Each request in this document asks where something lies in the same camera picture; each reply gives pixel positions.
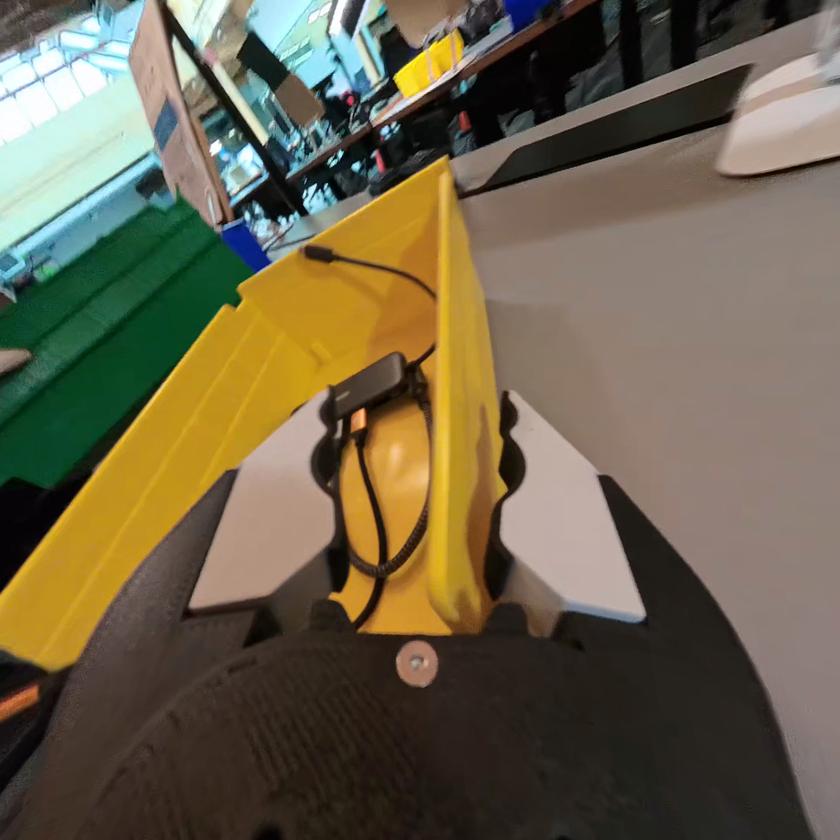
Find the grey desk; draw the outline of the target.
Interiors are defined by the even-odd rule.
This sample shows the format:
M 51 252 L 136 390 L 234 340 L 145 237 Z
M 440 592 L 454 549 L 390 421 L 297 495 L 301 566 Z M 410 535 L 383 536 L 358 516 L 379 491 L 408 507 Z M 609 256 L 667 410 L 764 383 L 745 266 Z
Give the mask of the grey desk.
M 838 162 L 719 175 L 716 127 L 462 201 L 497 383 L 716 597 L 838 838 Z

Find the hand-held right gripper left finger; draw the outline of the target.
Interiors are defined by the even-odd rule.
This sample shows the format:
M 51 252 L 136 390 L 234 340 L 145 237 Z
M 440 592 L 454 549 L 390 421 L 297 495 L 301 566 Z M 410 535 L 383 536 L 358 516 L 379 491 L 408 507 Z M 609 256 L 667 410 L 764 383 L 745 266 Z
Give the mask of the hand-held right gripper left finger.
M 279 627 L 303 627 L 312 604 L 333 591 L 335 430 L 333 390 L 325 388 L 240 462 L 189 614 L 264 608 Z

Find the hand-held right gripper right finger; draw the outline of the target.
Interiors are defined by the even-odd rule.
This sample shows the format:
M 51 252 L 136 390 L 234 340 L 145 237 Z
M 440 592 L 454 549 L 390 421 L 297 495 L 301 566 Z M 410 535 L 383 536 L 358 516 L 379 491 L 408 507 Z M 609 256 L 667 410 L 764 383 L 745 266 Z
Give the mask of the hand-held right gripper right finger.
M 628 625 L 647 619 L 601 475 L 514 391 L 500 399 L 504 491 L 490 518 L 485 585 L 519 606 L 533 637 L 567 614 Z

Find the brown cardboard box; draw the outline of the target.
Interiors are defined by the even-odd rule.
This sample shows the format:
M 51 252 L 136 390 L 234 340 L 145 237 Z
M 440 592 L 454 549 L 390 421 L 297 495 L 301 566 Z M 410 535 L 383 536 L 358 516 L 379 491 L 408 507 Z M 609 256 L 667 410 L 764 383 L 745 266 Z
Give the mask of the brown cardboard box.
M 143 4 L 129 67 L 170 192 L 189 203 L 210 228 L 232 223 L 233 209 L 209 142 L 183 96 L 161 2 Z

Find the black USB hub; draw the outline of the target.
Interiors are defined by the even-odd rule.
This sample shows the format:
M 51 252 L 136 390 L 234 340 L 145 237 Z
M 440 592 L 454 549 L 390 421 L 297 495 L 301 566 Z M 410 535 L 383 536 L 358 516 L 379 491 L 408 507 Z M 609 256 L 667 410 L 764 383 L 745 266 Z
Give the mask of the black USB hub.
M 300 251 L 306 259 L 320 264 L 340 263 L 399 277 L 421 289 L 433 301 L 437 299 L 436 292 L 424 280 L 404 269 L 342 255 L 326 246 L 304 245 Z M 421 389 L 422 365 L 435 351 L 436 342 L 433 341 L 426 351 L 411 361 L 407 360 L 402 352 L 389 353 L 335 385 L 332 404 L 336 419 L 352 419 L 355 415 L 384 405 L 413 388 Z

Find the small yellow bin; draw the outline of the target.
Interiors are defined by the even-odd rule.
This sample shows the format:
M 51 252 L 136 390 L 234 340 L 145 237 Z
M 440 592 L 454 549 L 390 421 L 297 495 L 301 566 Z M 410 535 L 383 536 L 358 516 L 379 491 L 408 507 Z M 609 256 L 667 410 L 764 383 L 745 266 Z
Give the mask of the small yellow bin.
M 409 60 L 394 74 L 393 79 L 405 99 L 413 98 L 429 88 L 436 81 L 434 63 L 429 51 L 423 50 Z
M 426 49 L 429 67 L 435 79 L 456 69 L 462 60 L 465 43 L 459 28 L 436 40 Z

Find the yellow plastic bin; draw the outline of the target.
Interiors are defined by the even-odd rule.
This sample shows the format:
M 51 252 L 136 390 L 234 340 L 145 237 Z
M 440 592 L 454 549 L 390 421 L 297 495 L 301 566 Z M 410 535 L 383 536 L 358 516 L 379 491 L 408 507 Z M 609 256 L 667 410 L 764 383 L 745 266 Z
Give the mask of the yellow plastic bin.
M 434 437 L 429 532 L 385 586 L 375 634 L 475 632 L 503 494 L 484 293 L 446 159 L 313 240 L 403 278 L 291 254 L 238 287 L 2 592 L 2 650 L 46 670 L 78 659 L 119 589 L 226 470 L 291 411 L 383 355 L 423 363 Z

